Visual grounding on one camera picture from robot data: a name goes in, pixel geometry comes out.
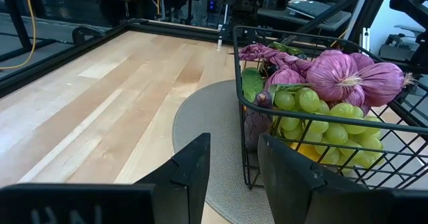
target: light wood surface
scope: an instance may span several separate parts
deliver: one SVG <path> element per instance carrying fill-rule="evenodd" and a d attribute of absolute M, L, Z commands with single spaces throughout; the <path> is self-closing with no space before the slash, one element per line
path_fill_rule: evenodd
<path fill-rule="evenodd" d="M 173 155 L 175 113 L 234 78 L 231 48 L 126 32 L 0 100 L 0 185 L 133 183 Z M 227 223 L 205 205 L 203 223 Z"/>

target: wire basket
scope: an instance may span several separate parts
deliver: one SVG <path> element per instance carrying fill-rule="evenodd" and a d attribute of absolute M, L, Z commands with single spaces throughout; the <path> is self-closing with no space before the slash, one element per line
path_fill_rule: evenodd
<path fill-rule="evenodd" d="M 292 37 L 293 41 L 289 46 L 300 48 L 308 58 L 316 58 L 321 52 L 335 46 L 335 49 L 341 49 L 344 53 L 364 52 L 375 62 L 382 60 L 370 52 L 362 49 L 355 43 L 343 39 L 324 37 L 317 35 L 308 35 L 303 33 L 293 33 L 287 31 L 269 30 L 257 27 L 238 26 L 233 30 L 233 47 L 235 58 L 235 77 L 237 97 L 239 100 L 239 116 L 241 123 L 241 149 L 242 165 L 245 184 L 251 190 L 254 187 L 263 187 L 260 178 L 260 169 L 258 166 L 257 153 L 249 151 L 245 145 L 245 112 L 247 109 L 255 110 L 260 114 L 277 116 L 276 124 L 273 125 L 271 133 L 278 129 L 281 118 L 290 117 L 307 121 L 302 137 L 299 140 L 290 140 L 279 138 L 284 142 L 295 142 L 295 150 L 299 151 L 303 144 L 314 146 L 325 146 L 325 151 L 320 155 L 318 163 L 323 162 L 328 151 L 333 147 L 349 149 L 352 154 L 349 158 L 339 164 L 323 164 L 330 170 L 337 172 L 346 178 L 360 183 L 368 189 L 377 188 L 396 188 L 406 189 L 416 188 L 425 189 L 428 187 L 428 116 L 424 111 L 428 109 L 428 87 L 415 82 L 415 85 L 403 89 L 403 91 L 390 103 L 382 107 L 372 108 L 368 115 L 376 116 L 381 122 L 372 122 L 367 120 L 355 120 L 350 118 L 341 118 L 335 116 L 324 116 L 309 114 L 305 112 L 292 112 L 285 110 L 275 110 L 261 108 L 247 101 L 243 96 L 241 71 L 248 67 L 259 68 L 262 60 L 255 62 L 239 60 L 239 46 L 251 43 L 262 43 L 268 45 L 277 39 Z M 403 71 L 412 70 L 414 74 L 422 72 L 422 68 L 417 66 L 400 65 Z M 423 92 L 423 95 L 414 95 L 417 92 Z M 353 146 L 342 146 L 335 144 L 326 144 L 321 142 L 308 142 L 303 140 L 308 132 L 312 121 L 324 121 L 337 124 L 351 124 L 357 126 L 366 126 L 380 128 L 383 150 L 373 150 Z M 378 152 L 381 156 L 368 168 L 352 165 L 349 163 L 360 151 Z"/>

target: wall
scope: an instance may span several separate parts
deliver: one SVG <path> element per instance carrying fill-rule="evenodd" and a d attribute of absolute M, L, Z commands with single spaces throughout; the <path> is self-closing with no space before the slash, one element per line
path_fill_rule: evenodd
<path fill-rule="evenodd" d="M 378 54 L 379 48 L 385 40 L 387 40 L 389 34 L 404 33 L 405 35 L 413 36 L 410 31 L 396 28 L 394 27 L 395 25 L 407 25 L 410 27 L 422 28 L 405 13 L 390 9 L 389 0 L 384 0 L 370 29 L 370 51 L 372 53 Z"/>

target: wooden tabletop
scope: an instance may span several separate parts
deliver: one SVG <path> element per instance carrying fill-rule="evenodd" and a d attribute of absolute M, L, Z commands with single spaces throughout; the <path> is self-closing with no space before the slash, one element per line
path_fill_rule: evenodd
<path fill-rule="evenodd" d="M 126 32 L 0 100 L 0 185 L 133 183 L 173 155 L 175 112 L 234 78 L 215 43 Z M 205 205 L 204 223 L 227 223 Z"/>

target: gray round rug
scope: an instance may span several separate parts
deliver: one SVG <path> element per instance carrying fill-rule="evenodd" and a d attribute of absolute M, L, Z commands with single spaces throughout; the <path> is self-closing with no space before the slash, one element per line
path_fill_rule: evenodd
<path fill-rule="evenodd" d="M 174 151 L 202 132 L 211 133 L 206 202 L 232 223 L 274 223 L 264 189 L 250 191 L 243 180 L 235 80 L 211 84 L 185 100 L 174 120 Z"/>

